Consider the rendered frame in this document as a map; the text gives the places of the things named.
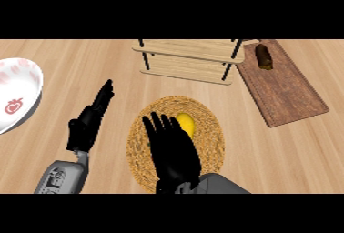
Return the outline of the wooden tiered shelf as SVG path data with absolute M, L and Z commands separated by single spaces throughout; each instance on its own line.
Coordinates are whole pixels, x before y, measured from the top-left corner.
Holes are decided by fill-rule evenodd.
M 144 74 L 227 86 L 252 42 L 259 39 L 135 39 L 131 49 L 141 54 Z

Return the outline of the dark brown oblong vegetable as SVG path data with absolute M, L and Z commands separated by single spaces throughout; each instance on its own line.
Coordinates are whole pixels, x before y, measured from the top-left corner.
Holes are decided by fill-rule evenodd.
M 255 57 L 258 60 L 258 68 L 271 70 L 272 69 L 272 59 L 270 56 L 270 52 L 267 46 L 264 44 L 258 44 L 255 46 Z

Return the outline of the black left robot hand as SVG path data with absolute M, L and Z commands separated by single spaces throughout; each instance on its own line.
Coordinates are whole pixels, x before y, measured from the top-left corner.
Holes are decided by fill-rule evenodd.
M 113 97 L 112 81 L 107 80 L 97 91 L 94 102 L 79 113 L 79 116 L 67 121 L 67 146 L 69 151 L 88 152 L 97 138 L 100 121 Z

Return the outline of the yellow bell pepper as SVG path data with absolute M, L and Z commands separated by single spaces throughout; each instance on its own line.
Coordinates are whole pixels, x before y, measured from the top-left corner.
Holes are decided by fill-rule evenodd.
M 175 119 L 181 129 L 187 132 L 188 137 L 193 137 L 196 125 L 191 116 L 187 113 L 179 113 Z

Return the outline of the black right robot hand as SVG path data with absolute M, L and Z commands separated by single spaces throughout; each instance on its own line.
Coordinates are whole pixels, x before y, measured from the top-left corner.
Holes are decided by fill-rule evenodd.
M 202 165 L 187 132 L 174 117 L 150 113 L 141 117 L 156 168 L 156 193 L 172 194 L 181 184 L 193 189 L 199 185 Z

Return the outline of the round woven wicker placemat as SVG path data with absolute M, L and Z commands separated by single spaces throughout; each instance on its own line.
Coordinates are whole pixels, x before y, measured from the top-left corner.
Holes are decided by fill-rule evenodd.
M 137 115 L 126 135 L 129 171 L 143 190 L 150 194 L 156 192 L 157 177 L 141 117 L 148 117 L 151 112 L 166 117 L 177 117 L 179 113 L 190 115 L 194 121 L 191 141 L 200 158 L 202 175 L 219 171 L 225 155 L 221 127 L 206 106 L 185 96 L 165 96 L 151 102 Z

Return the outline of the brown wooden cutting board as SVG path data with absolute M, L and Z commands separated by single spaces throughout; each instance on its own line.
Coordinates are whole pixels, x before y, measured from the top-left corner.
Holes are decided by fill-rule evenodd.
M 244 61 L 236 68 L 265 125 L 278 127 L 326 113 L 329 107 L 275 39 L 264 39 L 259 44 L 267 47 L 272 69 L 258 68 L 258 43 L 244 45 Z

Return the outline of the white bowl with red print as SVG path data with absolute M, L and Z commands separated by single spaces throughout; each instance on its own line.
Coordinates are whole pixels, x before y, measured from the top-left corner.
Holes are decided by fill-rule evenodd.
M 33 61 L 0 59 L 0 135 L 14 129 L 36 111 L 42 72 Z

